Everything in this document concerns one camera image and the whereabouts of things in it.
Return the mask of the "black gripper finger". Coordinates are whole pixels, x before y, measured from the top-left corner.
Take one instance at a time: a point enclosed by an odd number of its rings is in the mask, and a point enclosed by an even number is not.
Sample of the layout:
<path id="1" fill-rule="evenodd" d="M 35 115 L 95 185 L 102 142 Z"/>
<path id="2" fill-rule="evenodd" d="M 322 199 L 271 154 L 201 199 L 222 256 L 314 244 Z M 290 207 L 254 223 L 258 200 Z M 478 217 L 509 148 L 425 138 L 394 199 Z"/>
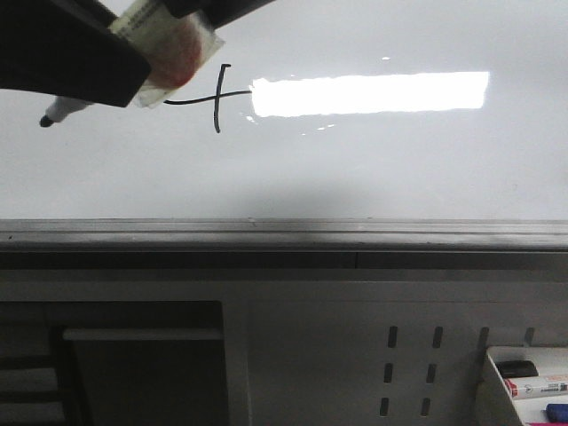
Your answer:
<path id="1" fill-rule="evenodd" d="M 272 0 L 163 0 L 162 2 L 175 18 L 201 12 L 213 28 L 221 28 L 271 3 Z"/>
<path id="2" fill-rule="evenodd" d="M 3 1 L 1 87 L 127 106 L 150 75 L 93 1 Z"/>

